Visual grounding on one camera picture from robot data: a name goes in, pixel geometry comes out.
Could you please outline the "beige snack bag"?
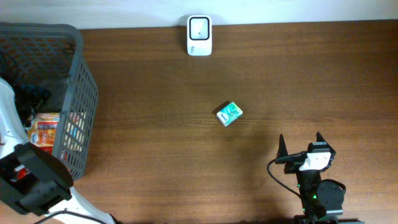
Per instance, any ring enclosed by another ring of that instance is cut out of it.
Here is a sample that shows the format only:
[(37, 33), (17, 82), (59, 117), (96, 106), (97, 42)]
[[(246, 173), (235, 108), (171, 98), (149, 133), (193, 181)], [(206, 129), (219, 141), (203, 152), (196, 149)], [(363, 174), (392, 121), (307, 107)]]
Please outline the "beige snack bag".
[[(85, 142), (85, 137), (83, 135), (83, 130), (85, 128), (85, 121), (83, 118), (86, 118), (86, 113), (71, 113), (70, 119), (71, 122), (67, 121), (66, 123), (66, 130), (70, 136), (66, 135), (63, 137), (63, 145), (67, 148), (74, 150), (74, 151), (82, 151), (82, 147), (79, 146), (76, 141), (79, 143)], [(44, 122), (59, 122), (60, 115), (58, 113), (39, 113), (32, 121), (32, 127), (36, 122), (44, 121)], [(41, 150), (51, 154), (52, 147), (39, 147)]]

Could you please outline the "teal tissue pack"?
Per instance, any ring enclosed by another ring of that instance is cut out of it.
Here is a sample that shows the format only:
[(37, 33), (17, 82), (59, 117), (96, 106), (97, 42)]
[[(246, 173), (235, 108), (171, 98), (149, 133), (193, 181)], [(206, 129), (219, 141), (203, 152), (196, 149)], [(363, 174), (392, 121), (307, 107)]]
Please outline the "teal tissue pack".
[(216, 117), (224, 127), (228, 127), (242, 115), (243, 110), (235, 102), (230, 102), (216, 113)]

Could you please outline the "orange tissue pack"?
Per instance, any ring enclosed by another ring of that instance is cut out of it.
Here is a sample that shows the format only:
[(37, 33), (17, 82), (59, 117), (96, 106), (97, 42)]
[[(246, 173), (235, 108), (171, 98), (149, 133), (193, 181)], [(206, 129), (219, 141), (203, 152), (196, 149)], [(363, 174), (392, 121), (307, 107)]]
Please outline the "orange tissue pack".
[(55, 142), (57, 124), (57, 122), (36, 122), (28, 131), (30, 142), (39, 147), (52, 147)]

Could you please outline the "red Hacks candy bag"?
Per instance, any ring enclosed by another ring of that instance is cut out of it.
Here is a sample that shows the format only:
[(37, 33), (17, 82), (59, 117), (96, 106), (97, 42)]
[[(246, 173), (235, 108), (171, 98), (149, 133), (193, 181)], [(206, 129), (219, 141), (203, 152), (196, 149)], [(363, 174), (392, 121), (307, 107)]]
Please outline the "red Hacks candy bag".
[(12, 178), (14, 182), (55, 181), (72, 184), (72, 177), (65, 165), (52, 155), (52, 147), (38, 147), (34, 144), (18, 144), (14, 148), (16, 159), (22, 168)]

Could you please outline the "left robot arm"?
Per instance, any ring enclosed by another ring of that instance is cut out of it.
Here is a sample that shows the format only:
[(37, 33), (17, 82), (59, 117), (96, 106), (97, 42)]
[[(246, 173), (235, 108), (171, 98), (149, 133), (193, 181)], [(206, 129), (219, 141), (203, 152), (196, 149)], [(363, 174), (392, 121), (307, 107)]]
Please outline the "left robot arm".
[(30, 143), (15, 97), (13, 87), (1, 80), (1, 201), (21, 215), (42, 217), (41, 223), (117, 223), (77, 192), (58, 159)]

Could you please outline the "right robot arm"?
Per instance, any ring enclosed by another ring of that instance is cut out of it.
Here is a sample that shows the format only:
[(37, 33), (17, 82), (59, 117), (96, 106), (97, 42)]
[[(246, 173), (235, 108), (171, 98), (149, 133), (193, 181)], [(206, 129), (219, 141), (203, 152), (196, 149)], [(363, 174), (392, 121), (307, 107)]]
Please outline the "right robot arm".
[(306, 151), (296, 154), (288, 153), (283, 135), (279, 136), (277, 156), (270, 163), (283, 164), (285, 174), (296, 175), (298, 192), (276, 180), (301, 201), (303, 214), (294, 216), (294, 224), (362, 222), (338, 218), (343, 214), (346, 186), (336, 180), (321, 178), (321, 173), (331, 167), (335, 155), (336, 151), (320, 133), (316, 133), (316, 140), (308, 145)]

